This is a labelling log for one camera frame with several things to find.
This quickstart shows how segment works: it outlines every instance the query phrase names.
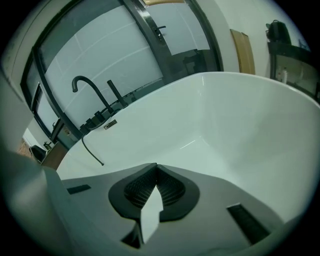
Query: wooden panel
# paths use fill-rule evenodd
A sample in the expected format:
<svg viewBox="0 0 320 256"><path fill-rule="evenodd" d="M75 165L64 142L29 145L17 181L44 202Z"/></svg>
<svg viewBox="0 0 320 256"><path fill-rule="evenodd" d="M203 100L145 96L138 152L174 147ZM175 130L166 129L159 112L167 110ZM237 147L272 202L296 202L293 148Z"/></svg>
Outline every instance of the wooden panel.
<svg viewBox="0 0 320 256"><path fill-rule="evenodd" d="M230 31L238 55L240 72L255 75L255 61L249 37L246 34L233 29L230 29Z"/></svg>
<svg viewBox="0 0 320 256"><path fill-rule="evenodd" d="M49 151L49 153L47 153L41 165L57 170L67 152L68 150L60 142L58 142Z"/></svg>
<svg viewBox="0 0 320 256"><path fill-rule="evenodd" d="M147 6L168 3L184 3L184 0L143 0Z"/></svg>

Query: faucet spout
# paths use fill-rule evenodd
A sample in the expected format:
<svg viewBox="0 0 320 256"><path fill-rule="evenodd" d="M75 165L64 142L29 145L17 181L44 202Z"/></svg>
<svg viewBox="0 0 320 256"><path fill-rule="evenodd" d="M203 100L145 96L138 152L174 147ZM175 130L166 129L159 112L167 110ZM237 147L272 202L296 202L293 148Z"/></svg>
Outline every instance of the faucet spout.
<svg viewBox="0 0 320 256"><path fill-rule="evenodd" d="M89 78L87 78L83 75L78 75L72 80L72 91L74 93L76 93L78 91L77 83L79 80L86 82L88 85L90 85L92 87L92 89L94 89L95 93L98 95L98 97L100 98L102 103L106 106L106 108L108 109L110 114L112 114L114 112L114 110L110 107L110 105L108 104L106 99L103 97L103 95L101 94L101 92L99 91L97 86Z"/></svg>

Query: white bathtub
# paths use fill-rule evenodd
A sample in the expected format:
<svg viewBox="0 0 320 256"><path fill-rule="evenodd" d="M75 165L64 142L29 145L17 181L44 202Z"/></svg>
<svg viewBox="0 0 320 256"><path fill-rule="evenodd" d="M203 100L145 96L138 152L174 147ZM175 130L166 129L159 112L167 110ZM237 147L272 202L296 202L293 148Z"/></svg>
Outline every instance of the white bathtub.
<svg viewBox="0 0 320 256"><path fill-rule="evenodd" d="M114 119L84 138L104 166L79 141L57 170L62 180L156 162L230 181L285 222L303 212L319 181L320 107L267 78L195 74Z"/></svg>

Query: bathtub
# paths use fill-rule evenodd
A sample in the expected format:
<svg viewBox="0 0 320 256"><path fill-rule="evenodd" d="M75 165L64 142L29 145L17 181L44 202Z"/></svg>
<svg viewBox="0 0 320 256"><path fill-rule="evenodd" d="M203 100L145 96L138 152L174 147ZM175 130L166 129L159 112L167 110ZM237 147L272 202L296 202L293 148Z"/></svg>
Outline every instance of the bathtub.
<svg viewBox="0 0 320 256"><path fill-rule="evenodd" d="M135 101L78 141L62 180L158 163L225 179L284 222L303 213L319 182L320 107L268 78L206 72Z"/></svg>

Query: black faucet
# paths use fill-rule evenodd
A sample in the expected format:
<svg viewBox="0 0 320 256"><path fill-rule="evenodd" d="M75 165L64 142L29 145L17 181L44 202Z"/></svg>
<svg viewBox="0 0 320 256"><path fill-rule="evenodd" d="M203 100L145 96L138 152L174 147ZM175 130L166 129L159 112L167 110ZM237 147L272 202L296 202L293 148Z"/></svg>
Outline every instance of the black faucet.
<svg viewBox="0 0 320 256"><path fill-rule="evenodd" d="M73 80L72 80L72 91L74 93L76 93L78 91L78 86L77 86L77 82L81 80L86 82L88 85L90 85L95 93L98 95L98 97L100 98L100 100L103 102L103 104L106 106L106 108L108 109L108 111L110 112L110 114L112 114L114 112L114 110L110 107L110 105L108 104L108 102L106 101L106 99L102 96L101 92L99 91L99 89L97 88L97 86L87 77L83 76L83 75L78 75L76 76Z"/></svg>
<svg viewBox="0 0 320 256"><path fill-rule="evenodd" d="M115 87L114 83L109 80L107 81L107 84L109 85L110 89L113 91L116 98L119 100L122 107L128 107L128 103L125 102L124 98L121 97L120 93L118 92L117 88Z"/></svg>

